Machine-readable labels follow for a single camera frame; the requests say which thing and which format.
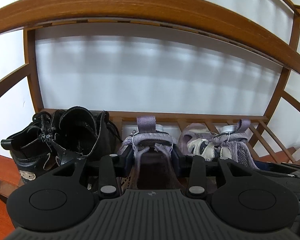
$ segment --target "crosshair logo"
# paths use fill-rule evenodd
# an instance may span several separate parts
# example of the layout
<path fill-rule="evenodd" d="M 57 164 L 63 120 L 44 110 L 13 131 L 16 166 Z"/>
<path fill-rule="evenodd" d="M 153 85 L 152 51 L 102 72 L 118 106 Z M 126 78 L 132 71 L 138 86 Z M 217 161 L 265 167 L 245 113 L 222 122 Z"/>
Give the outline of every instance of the crosshair logo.
<path fill-rule="evenodd" d="M 148 192 L 148 195 L 149 195 L 149 196 L 151 196 L 151 197 L 153 197 L 155 194 L 156 194 L 156 193 L 155 193 L 155 192 L 153 192 L 153 191 L 151 191 L 151 192 Z"/>

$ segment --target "wooden frame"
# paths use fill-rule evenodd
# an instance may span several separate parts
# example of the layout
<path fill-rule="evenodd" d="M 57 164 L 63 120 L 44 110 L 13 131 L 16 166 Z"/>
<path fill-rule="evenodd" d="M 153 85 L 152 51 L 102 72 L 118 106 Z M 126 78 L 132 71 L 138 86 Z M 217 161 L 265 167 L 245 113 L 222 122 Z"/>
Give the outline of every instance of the wooden frame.
<path fill-rule="evenodd" d="M 267 126 L 281 98 L 287 100 L 300 112 L 300 102 L 284 91 L 290 71 L 300 74 L 300 55 L 297 53 L 300 36 L 300 6 L 294 5 L 291 0 L 283 1 L 294 11 L 289 45 L 245 17 L 204 0 L 20 0 L 14 2 L 0 9 L 0 34 L 24 29 L 26 63 L 0 80 L 0 97 L 27 77 L 35 112 L 54 111 L 44 109 L 40 93 L 35 58 L 36 28 L 82 22 L 124 22 L 189 31 L 248 49 L 284 67 L 265 114 L 235 116 L 110 112 L 111 120 L 117 125 L 119 131 L 122 131 L 122 122 L 134 121 L 142 114 L 154 114 L 158 122 L 178 123 L 181 130 L 191 122 L 205 123 L 207 128 L 215 133 L 218 133 L 215 123 L 233 124 L 239 119 L 250 119 L 251 122 L 258 123 L 257 128 L 250 126 L 253 136 L 247 143 L 254 159 L 259 160 L 253 149 L 259 140 L 273 160 L 280 162 L 277 154 L 262 137 L 263 131 L 266 130 L 289 160 L 300 163 L 300 161 L 296 162 L 290 151 Z M 8 196 L 11 191 L 20 186 L 20 178 L 16 172 L 13 181 L 0 175 L 1 195 Z M 5 232 L 11 230 L 10 225 L 7 228 Z"/>

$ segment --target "silver screw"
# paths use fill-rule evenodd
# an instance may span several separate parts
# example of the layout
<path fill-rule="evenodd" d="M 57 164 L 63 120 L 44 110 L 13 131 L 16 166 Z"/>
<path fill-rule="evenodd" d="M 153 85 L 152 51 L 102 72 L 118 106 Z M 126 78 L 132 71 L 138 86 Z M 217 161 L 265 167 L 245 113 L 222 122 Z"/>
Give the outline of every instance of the silver screw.
<path fill-rule="evenodd" d="M 189 192 L 192 195 L 200 195 L 204 192 L 204 188 L 200 187 L 200 186 L 192 186 L 192 187 L 189 188 Z"/>
<path fill-rule="evenodd" d="M 101 192 L 105 195 L 112 195 L 117 191 L 117 189 L 114 186 L 106 185 L 101 187 Z"/>

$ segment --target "black leather boot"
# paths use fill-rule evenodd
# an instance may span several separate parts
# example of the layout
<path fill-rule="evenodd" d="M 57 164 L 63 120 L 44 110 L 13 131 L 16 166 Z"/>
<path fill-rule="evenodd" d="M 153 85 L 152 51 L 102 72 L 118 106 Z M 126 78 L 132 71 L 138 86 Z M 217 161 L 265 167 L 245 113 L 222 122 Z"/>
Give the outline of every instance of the black leather boot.
<path fill-rule="evenodd" d="M 51 115 L 40 112 L 32 120 L 22 131 L 1 141 L 2 148 L 10 151 L 24 183 L 57 167 L 56 152 L 47 140 Z"/>
<path fill-rule="evenodd" d="M 85 157 L 98 161 L 104 155 L 114 152 L 118 130 L 109 121 L 109 113 L 94 116 L 81 106 L 67 111 L 57 110 L 52 117 L 50 140 L 56 150 L 58 165 L 74 158 Z"/>

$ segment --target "purple pull tab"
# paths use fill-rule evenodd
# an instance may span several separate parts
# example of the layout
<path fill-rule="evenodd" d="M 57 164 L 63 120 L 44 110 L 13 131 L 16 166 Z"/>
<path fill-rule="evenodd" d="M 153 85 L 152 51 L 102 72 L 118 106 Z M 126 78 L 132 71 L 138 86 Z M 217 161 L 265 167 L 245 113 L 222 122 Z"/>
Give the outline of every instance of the purple pull tab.
<path fill-rule="evenodd" d="M 155 116 L 137 117 L 138 133 L 155 132 Z"/>
<path fill-rule="evenodd" d="M 237 130 L 235 132 L 245 132 L 251 124 L 250 120 L 242 119 L 237 122 Z"/>

